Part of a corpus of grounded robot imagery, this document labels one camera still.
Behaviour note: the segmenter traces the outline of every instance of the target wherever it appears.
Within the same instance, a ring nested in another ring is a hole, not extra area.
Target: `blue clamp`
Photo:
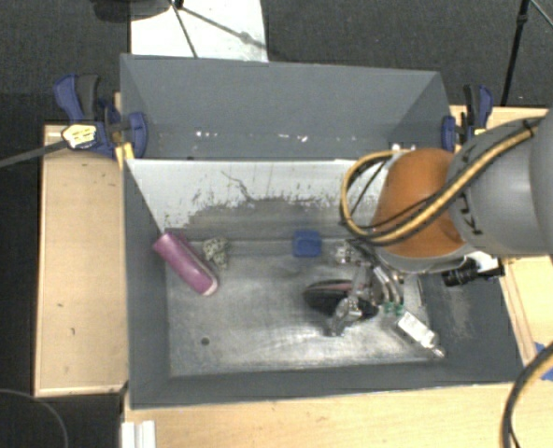
[[[456,135],[456,121],[452,116],[445,116],[443,118],[443,127],[441,128],[441,146],[444,150],[455,152]]]
[[[465,143],[474,137],[477,128],[486,128],[489,116],[492,113],[494,103],[492,93],[484,85],[463,86],[465,94],[466,113],[461,113],[461,143]]]
[[[463,93],[466,111],[461,113],[461,126],[457,126],[455,118],[446,116],[441,127],[441,146],[451,152],[455,152],[456,144],[472,139],[476,129],[486,128],[494,107],[492,93],[484,85],[465,85]]]
[[[69,74],[61,77],[53,87],[57,105],[67,114],[71,124],[88,122],[95,126],[97,141],[87,150],[114,158],[115,146],[130,142],[135,157],[143,157],[148,143],[148,125],[144,114],[131,113],[123,121],[121,113],[113,104],[97,99],[98,80],[97,75],[79,77]],[[114,133],[119,133],[120,137],[113,137]]]

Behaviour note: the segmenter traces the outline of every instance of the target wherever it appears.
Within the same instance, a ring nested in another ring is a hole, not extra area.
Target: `clamp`
[[[54,98],[67,114],[70,126],[63,140],[71,149],[89,150],[108,158],[115,157],[115,147],[131,143],[136,158],[146,152],[148,125],[141,112],[127,119],[110,102],[97,98],[99,76],[65,75],[54,83]]]

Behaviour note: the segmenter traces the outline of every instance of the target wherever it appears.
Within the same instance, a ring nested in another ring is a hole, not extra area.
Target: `small white object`
[[[499,260],[485,252],[476,251],[467,256],[478,264],[478,272],[485,273],[499,268]]]
[[[437,357],[444,357],[445,351],[438,344],[438,335],[411,312],[405,312],[397,322],[397,328],[414,342],[432,351]]]
[[[152,420],[121,424],[121,448],[156,448],[156,424]]]

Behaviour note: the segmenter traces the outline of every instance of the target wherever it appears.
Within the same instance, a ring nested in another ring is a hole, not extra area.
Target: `gray bin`
[[[515,378],[521,364],[497,282],[407,280],[406,306],[440,333],[444,360],[394,332],[390,315],[325,337],[326,318],[302,299],[313,282],[353,274],[330,257],[348,237],[338,195],[352,161],[391,143],[439,145],[448,106],[437,74],[123,56],[121,93],[123,111],[144,111],[150,126],[147,158],[124,172],[133,407]],[[319,231],[320,257],[292,255],[297,229]],[[152,250],[167,230],[197,247],[231,241],[217,293],[201,297],[167,269]]]

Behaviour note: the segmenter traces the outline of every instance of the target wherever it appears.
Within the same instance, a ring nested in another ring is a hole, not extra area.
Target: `orange object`
[[[452,153],[437,148],[417,149],[401,156],[389,169],[372,223],[387,221],[412,204],[432,196],[445,185],[452,160]],[[392,229],[405,217],[407,214],[379,226],[377,230]],[[463,244],[448,211],[445,211],[425,229],[385,249],[407,258],[431,258],[450,254]]]

